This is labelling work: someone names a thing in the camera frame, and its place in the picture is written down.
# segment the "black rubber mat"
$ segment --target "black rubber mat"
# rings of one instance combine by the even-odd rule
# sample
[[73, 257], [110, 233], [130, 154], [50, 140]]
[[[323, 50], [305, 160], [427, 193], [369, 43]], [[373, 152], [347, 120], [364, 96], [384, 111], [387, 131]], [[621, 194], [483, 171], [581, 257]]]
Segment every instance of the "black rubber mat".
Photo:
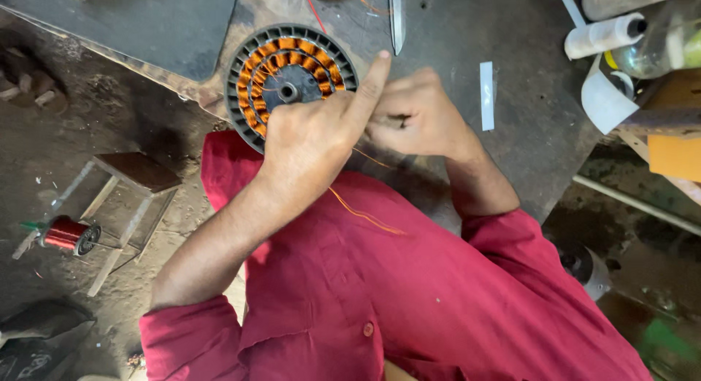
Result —
[[0, 7], [192, 80], [212, 76], [236, 0], [0, 0]]

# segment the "left hand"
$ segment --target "left hand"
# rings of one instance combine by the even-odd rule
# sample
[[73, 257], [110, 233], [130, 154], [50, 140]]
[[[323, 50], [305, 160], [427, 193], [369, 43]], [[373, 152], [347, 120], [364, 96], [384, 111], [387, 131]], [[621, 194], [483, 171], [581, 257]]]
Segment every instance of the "left hand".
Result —
[[301, 213], [331, 185], [372, 116], [390, 72], [381, 51], [355, 93], [276, 107], [268, 119], [263, 180], [277, 201]]

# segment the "orange wire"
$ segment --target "orange wire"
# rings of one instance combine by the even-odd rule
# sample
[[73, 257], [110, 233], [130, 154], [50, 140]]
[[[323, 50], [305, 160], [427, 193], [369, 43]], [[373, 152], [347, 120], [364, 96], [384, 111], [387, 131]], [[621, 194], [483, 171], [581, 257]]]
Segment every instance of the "orange wire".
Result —
[[358, 149], [357, 149], [357, 148], [355, 148], [355, 147], [353, 147], [353, 149], [354, 149], [355, 151], [358, 151], [359, 153], [363, 154], [363, 155], [364, 155], [365, 157], [368, 157], [368, 158], [369, 158], [369, 159], [370, 159], [371, 161], [373, 161], [373, 162], [377, 163], [378, 165], [384, 166], [384, 167], [386, 167], [386, 168], [389, 168], [389, 167], [390, 167], [389, 165], [385, 165], [384, 163], [382, 163], [382, 162], [378, 161], [377, 159], [374, 159], [374, 158], [373, 158], [373, 157], [371, 157], [370, 155], [368, 155], [368, 154], [365, 154], [364, 152], [362, 152], [362, 151], [358, 150]]
[[336, 198], [338, 198], [338, 201], [340, 201], [341, 204], [344, 205], [346, 210], [350, 211], [351, 214], [356, 215], [358, 217], [365, 218], [366, 220], [370, 221], [372, 224], [379, 227], [381, 230], [385, 230], [387, 232], [394, 233], [394, 234], [406, 234], [399, 229], [395, 229], [391, 226], [388, 226], [387, 224], [383, 224], [382, 221], [378, 220], [377, 218], [373, 217], [372, 215], [365, 214], [365, 213], [362, 213], [360, 211], [354, 210], [352, 207], [348, 206], [348, 204], [343, 199], [341, 199], [341, 196], [336, 191], [334, 191], [333, 188], [329, 187], [329, 189], [331, 190], [331, 192], [334, 193], [334, 195], [336, 195]]
[[365, 0], [360, 0], [360, 1], [361, 1], [368, 9], [374, 11], [375, 13], [378, 13], [378, 14], [385, 14], [385, 15], [389, 15], [389, 14], [392, 13], [391, 10], [381, 10], [381, 9], [377, 9], [375, 6], [372, 6], [371, 4], [367, 3], [367, 1], [365, 1]]

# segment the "forearm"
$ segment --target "forearm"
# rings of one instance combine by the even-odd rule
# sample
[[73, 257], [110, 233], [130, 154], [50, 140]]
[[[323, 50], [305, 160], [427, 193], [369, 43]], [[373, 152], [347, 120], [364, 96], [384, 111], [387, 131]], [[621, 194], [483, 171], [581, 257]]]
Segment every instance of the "forearm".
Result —
[[277, 188], [258, 175], [202, 224], [153, 282], [152, 309], [191, 305], [222, 294], [243, 261], [298, 214]]
[[453, 205], [462, 219], [513, 211], [520, 201], [513, 186], [482, 148], [476, 135], [466, 153], [446, 156]]

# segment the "white plastic strip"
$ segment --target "white plastic strip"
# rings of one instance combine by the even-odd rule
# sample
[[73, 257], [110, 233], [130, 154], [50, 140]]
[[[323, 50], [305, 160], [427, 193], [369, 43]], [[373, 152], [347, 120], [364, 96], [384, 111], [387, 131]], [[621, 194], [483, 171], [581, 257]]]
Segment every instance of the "white plastic strip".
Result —
[[494, 86], [492, 74], [494, 69], [491, 62], [479, 64], [479, 89], [482, 97], [482, 130], [494, 129]]
[[574, 27], [579, 28], [587, 25], [574, 0], [562, 0], [562, 3], [565, 4], [565, 9], [567, 9], [567, 12], [570, 13], [570, 17], [574, 22]]

